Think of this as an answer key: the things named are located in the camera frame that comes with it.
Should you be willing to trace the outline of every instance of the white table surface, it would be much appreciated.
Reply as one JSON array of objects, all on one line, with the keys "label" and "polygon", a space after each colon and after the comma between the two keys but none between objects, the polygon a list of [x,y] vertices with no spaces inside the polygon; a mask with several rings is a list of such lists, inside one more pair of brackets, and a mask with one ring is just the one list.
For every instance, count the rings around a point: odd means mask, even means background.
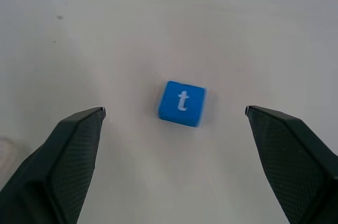
[{"label": "white table surface", "polygon": [[[79,224],[286,224],[246,105],[303,119],[338,153],[338,0],[0,0],[0,133],[31,151],[107,108]],[[209,91],[167,123],[168,80]]]}]

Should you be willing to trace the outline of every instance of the blue cube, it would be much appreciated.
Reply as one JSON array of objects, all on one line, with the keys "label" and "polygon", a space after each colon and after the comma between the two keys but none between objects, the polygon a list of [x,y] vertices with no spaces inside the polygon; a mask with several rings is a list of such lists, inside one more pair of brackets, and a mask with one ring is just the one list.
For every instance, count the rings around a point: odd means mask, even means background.
[{"label": "blue cube", "polygon": [[197,127],[202,115],[204,95],[204,88],[169,81],[158,109],[159,118]]}]

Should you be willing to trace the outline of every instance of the white letter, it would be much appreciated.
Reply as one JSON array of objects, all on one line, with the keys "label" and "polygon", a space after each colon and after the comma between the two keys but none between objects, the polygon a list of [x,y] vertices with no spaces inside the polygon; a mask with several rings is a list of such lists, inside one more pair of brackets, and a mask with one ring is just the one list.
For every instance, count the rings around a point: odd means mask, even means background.
[{"label": "white letter", "polygon": [[189,96],[186,95],[186,91],[182,91],[182,93],[179,95],[180,101],[178,105],[178,109],[181,111],[186,111],[186,108],[184,108],[185,100],[189,98]]}]

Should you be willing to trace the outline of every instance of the white background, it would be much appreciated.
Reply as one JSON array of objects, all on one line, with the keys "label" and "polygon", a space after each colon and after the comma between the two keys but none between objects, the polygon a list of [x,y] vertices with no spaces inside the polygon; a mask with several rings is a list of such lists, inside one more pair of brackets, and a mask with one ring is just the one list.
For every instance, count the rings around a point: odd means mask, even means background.
[{"label": "white background", "polygon": [[[79,224],[286,224],[245,106],[338,153],[337,51],[338,0],[0,0],[0,132],[106,106]],[[208,89],[199,128],[156,117],[168,80]]]}]

